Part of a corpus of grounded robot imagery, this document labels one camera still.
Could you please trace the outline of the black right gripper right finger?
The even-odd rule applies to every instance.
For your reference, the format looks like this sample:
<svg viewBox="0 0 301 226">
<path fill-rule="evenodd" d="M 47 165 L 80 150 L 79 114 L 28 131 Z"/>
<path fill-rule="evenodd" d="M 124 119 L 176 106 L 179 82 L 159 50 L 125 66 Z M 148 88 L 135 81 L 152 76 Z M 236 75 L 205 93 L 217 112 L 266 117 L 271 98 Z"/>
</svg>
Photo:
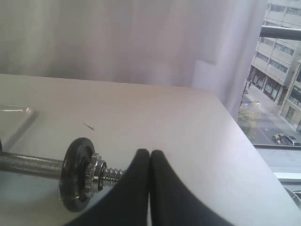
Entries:
<svg viewBox="0 0 301 226">
<path fill-rule="evenodd" d="M 230 226 L 179 179 L 161 150 L 150 155 L 150 215 L 153 226 Z"/>
</svg>

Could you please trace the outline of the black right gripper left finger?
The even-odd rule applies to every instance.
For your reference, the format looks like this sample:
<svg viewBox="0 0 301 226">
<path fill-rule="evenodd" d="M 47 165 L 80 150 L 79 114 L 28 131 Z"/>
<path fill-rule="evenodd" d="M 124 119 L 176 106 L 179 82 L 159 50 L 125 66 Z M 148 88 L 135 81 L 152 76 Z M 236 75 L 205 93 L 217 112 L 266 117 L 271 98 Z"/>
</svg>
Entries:
<svg viewBox="0 0 301 226">
<path fill-rule="evenodd" d="M 137 150 L 120 181 L 93 207 L 67 226 L 146 226 L 150 153 Z"/>
</svg>

